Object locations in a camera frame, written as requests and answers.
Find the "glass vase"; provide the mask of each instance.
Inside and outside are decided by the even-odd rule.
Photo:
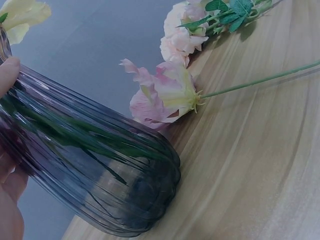
[[[11,49],[0,30],[3,63]],[[0,140],[52,195],[119,237],[149,230],[181,176],[179,156],[162,135],[23,65],[0,100]]]

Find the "table surface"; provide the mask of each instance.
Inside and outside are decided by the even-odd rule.
[[[205,93],[320,59],[320,1],[282,0],[190,66]],[[137,240],[320,239],[320,68],[226,93],[169,129],[182,179]],[[70,240],[120,240],[75,218]]]

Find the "sweet pea flower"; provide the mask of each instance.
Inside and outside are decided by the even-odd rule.
[[[203,7],[188,2],[175,4],[164,21],[164,38],[161,39],[161,54],[165,61],[189,64],[189,54],[195,49],[201,51],[202,43],[208,40],[206,28],[208,23],[200,25],[195,31],[189,32],[185,27],[178,27],[182,23],[191,23],[203,19],[206,11]]]
[[[2,26],[11,45],[19,44],[29,28],[40,24],[51,16],[50,7],[36,0],[6,0],[0,9],[0,16],[8,13]]]
[[[161,38],[161,54],[166,62],[181,63],[185,67],[189,65],[189,54],[178,50],[172,43],[171,38],[164,36]]]
[[[120,65],[127,73],[135,73],[133,81],[140,84],[130,101],[130,111],[138,122],[161,130],[189,111],[196,111],[200,96],[192,75],[183,65],[163,62],[156,67],[156,75],[144,67],[137,68],[128,59]]]

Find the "hand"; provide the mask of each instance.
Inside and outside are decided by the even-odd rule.
[[[0,98],[15,83],[20,68],[20,61],[9,58],[0,66]],[[22,240],[24,219],[18,209],[18,199],[25,190],[28,175],[0,147],[0,239]]]

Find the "yellow flower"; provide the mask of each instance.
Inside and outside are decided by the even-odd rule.
[[[0,16],[6,14],[2,23],[11,45],[19,44],[29,28],[40,24],[51,16],[50,7],[36,0],[6,0],[0,9]]]

